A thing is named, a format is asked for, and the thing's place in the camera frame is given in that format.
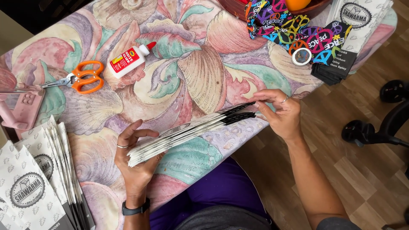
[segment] red cap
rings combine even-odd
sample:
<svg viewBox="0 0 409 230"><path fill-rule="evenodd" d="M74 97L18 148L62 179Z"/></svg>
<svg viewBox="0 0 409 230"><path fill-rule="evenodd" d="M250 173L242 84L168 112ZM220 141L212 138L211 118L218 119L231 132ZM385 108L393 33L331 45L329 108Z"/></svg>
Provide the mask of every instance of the red cap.
<svg viewBox="0 0 409 230"><path fill-rule="evenodd" d="M147 44L146 47L147 47L149 50L151 50L155 45L156 45L156 42L153 41L153 42Z"/></svg>

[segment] orange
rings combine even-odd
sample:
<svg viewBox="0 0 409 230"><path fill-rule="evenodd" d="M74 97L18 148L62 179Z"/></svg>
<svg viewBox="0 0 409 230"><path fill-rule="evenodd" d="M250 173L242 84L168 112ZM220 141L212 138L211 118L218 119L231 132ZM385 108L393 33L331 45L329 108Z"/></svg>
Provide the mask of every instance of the orange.
<svg viewBox="0 0 409 230"><path fill-rule="evenodd" d="M310 2L311 0L285 0L289 11L304 9Z"/></svg>

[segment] wristwatch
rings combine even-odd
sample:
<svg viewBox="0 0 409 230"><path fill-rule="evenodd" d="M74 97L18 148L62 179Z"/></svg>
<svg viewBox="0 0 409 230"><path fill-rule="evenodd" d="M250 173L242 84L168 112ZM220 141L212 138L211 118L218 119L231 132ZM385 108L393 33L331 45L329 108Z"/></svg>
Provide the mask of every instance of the wristwatch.
<svg viewBox="0 0 409 230"><path fill-rule="evenodd" d="M125 202L126 202L126 200L122 203L122 215L124 215L124 216L130 216L130 215L134 215L134 214L138 214L138 213L144 213L151 206L151 200L149 200L149 198L146 198L145 203L141 207L135 208L135 209L126 208Z"/></svg>

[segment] glue bottle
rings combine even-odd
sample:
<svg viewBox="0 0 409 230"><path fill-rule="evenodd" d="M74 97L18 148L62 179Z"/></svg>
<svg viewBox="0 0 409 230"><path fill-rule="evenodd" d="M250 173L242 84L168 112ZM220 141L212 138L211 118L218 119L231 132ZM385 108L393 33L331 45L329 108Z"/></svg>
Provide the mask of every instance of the glue bottle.
<svg viewBox="0 0 409 230"><path fill-rule="evenodd" d="M108 63L108 68L116 78L121 78L131 70L135 69L146 61L145 56L150 53L150 50L156 45L156 42L151 42L147 45L132 46L115 59Z"/></svg>

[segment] silver ring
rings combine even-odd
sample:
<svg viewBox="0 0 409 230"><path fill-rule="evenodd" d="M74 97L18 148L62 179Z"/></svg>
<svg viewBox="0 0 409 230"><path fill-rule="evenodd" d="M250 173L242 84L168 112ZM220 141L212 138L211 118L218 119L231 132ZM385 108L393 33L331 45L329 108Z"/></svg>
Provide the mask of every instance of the silver ring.
<svg viewBox="0 0 409 230"><path fill-rule="evenodd" d="M284 103L285 101L287 101L287 99L290 98L288 95L287 97L285 97L284 101L282 101L282 103Z"/></svg>
<svg viewBox="0 0 409 230"><path fill-rule="evenodd" d="M126 148L128 148L128 146L129 146L129 145L127 145L127 146L120 146L120 145L117 145L117 147L118 147L118 148L121 148L121 149L126 149Z"/></svg>

